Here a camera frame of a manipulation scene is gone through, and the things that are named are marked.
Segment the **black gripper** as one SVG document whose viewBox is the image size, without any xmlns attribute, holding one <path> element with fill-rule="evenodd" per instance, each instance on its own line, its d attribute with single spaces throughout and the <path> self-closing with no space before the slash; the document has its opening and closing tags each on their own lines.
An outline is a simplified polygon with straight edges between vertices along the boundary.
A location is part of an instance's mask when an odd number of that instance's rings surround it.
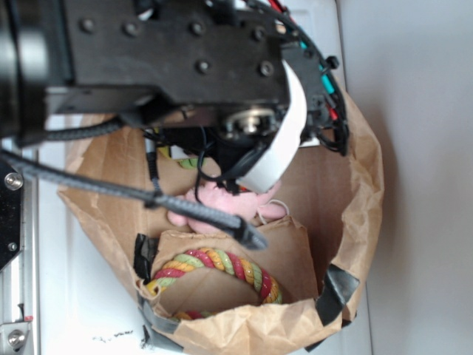
<svg viewBox="0 0 473 355">
<path fill-rule="evenodd" d="M 266 192 L 316 139 L 346 155 L 350 131 L 335 57 L 277 1 L 56 1 L 59 113 L 109 113 L 50 141 L 123 126 L 210 157 L 231 192 Z"/>
</svg>

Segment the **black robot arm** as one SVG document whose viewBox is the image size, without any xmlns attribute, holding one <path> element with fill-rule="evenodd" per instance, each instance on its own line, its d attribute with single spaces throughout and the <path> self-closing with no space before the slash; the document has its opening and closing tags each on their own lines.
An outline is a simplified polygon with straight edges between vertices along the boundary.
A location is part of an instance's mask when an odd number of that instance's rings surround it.
<svg viewBox="0 0 473 355">
<path fill-rule="evenodd" d="M 347 154 L 337 67 L 278 1 L 3 1 L 1 136 L 134 127 L 266 192 L 306 143 Z"/>
</svg>

